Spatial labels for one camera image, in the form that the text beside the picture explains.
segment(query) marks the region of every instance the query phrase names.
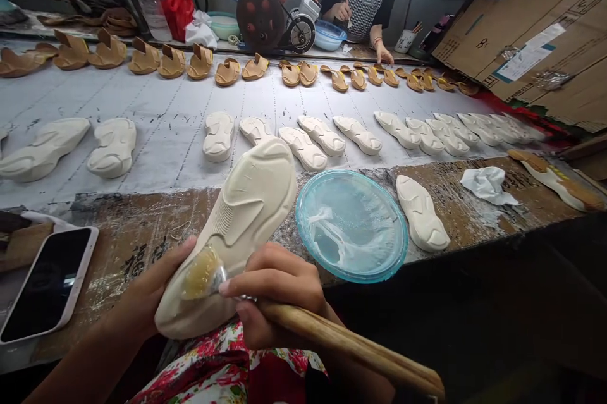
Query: white cloth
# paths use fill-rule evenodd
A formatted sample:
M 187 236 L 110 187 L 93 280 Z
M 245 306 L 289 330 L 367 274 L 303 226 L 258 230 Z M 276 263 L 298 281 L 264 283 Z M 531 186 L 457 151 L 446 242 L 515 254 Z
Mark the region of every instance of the white cloth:
M 35 211 L 26 211 L 21 213 L 21 217 L 23 219 L 28 219 L 34 224 L 44 224 L 50 223 L 55 224 L 52 228 L 53 233 L 59 233 L 62 231 L 74 230 L 81 227 L 76 227 L 69 222 L 64 221 L 63 219 L 59 219 L 58 217 L 50 216 L 49 214 L 42 214 Z
M 200 44 L 217 50 L 218 37 L 211 29 L 211 17 L 203 11 L 194 11 L 192 22 L 185 27 L 185 44 Z
M 460 183 L 480 199 L 494 205 L 519 205 L 511 194 L 501 188 L 505 176 L 506 172 L 499 167 L 468 169 L 463 172 Z

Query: plastic container lid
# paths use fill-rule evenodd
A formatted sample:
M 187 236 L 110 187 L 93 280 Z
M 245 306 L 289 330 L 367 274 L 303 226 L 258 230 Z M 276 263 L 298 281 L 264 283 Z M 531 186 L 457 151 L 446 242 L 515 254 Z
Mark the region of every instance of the plastic container lid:
M 340 43 L 342 43 L 346 37 L 348 37 L 343 29 L 324 20 L 316 21 L 316 32 L 327 39 L 338 40 Z
M 295 220 L 308 252 L 346 281 L 385 281 L 405 260 L 407 224 L 400 208 L 360 173 L 327 170 L 313 177 L 299 193 Z

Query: workbench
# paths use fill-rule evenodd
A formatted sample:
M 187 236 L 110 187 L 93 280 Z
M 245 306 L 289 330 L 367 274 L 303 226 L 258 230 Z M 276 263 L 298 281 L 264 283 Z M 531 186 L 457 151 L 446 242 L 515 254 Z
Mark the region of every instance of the workbench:
M 0 47 L 15 51 L 33 48 L 35 42 L 0 40 Z M 250 56 L 218 54 L 215 63 L 233 57 L 244 65 Z M 311 60 L 339 68 L 347 61 Z M 404 81 L 398 88 L 369 84 L 363 92 L 333 90 L 330 77 L 320 73 L 309 88 L 283 85 L 276 62 L 253 82 L 239 80 L 228 88 L 215 85 L 212 74 L 203 81 L 183 75 L 165 80 L 157 73 L 134 75 L 126 65 L 112 70 L 88 66 L 77 71 L 61 71 L 49 65 L 27 77 L 0 79 L 2 120 L 9 139 L 3 153 L 27 145 L 36 129 L 60 118 L 88 118 L 92 129 L 115 117 L 132 119 L 137 125 L 137 144 L 133 167 L 115 180 L 102 180 L 86 170 L 86 161 L 97 147 L 92 131 L 74 151 L 64 156 L 47 177 L 27 184 L 0 181 L 0 208 L 26 207 L 53 214 L 77 226 L 100 229 L 75 313 L 68 325 L 48 336 L 0 350 L 0 372 L 61 358 L 119 299 L 128 283 L 141 274 L 165 251 L 181 239 L 201 231 L 219 188 L 238 158 L 251 145 L 239 131 L 235 133 L 231 159 L 207 162 L 202 156 L 204 118 L 213 111 L 227 111 L 238 124 L 247 116 L 260 116 L 276 133 L 279 127 L 296 126 L 301 114 L 326 120 L 351 116 L 359 120 L 383 143 L 378 156 L 368 156 L 346 140 L 344 156 L 330 157 L 327 168 L 360 171 L 372 178 L 396 199 L 394 181 L 405 174 L 430 192 L 436 212 L 451 236 L 443 252 L 429 254 L 409 242 L 405 265 L 431 260 L 487 242 L 508 240 L 526 232 L 557 224 L 584 214 L 569 208 L 550 189 L 533 179 L 517 162 L 506 156 L 511 146 L 488 147 L 480 144 L 463 158 L 445 152 L 428 156 L 405 150 L 373 118 L 377 110 L 404 118 L 432 117 L 432 112 L 492 113 L 477 99 L 459 92 L 422 94 L 410 90 Z M 521 146 L 547 152 L 546 145 Z M 562 172 L 585 184 L 562 162 L 553 160 Z M 496 207 L 477 199 L 459 183 L 467 168 L 497 166 L 506 171 L 504 188 L 521 202 L 518 207 Z M 298 188 L 312 176 L 296 160 Z M 313 261 L 302 245 L 291 210 L 271 241 L 278 242 L 306 260 Z M 340 282 L 319 270 L 325 286 Z M 6 305 L 19 290 L 18 273 L 0 275 Z

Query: wooden brush handle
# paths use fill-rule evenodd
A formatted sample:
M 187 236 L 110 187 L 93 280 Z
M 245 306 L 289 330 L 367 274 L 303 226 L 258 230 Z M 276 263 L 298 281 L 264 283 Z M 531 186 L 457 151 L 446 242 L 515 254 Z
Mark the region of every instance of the wooden brush handle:
M 395 384 L 409 385 L 422 393 L 436 396 L 439 401 L 445 399 L 443 382 L 433 369 L 306 309 L 261 299 L 257 301 L 257 306 L 270 321 L 318 345 L 345 354 Z

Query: sticker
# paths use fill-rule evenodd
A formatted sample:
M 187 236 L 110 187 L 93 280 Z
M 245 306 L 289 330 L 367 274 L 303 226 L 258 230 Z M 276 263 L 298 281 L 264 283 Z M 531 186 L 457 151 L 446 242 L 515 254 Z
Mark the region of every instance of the sticker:
M 539 47 L 528 49 L 524 47 L 514 57 L 504 64 L 496 73 L 510 80 L 518 80 L 525 75 L 533 66 L 542 61 L 552 53 L 554 47 Z
M 527 41 L 525 44 L 525 48 L 536 49 L 540 48 L 543 45 L 547 44 L 555 37 L 560 36 L 565 32 L 565 28 L 560 23 L 555 23 L 554 25 L 550 25 L 548 28 L 543 30 L 541 33 L 533 36 L 531 39 Z

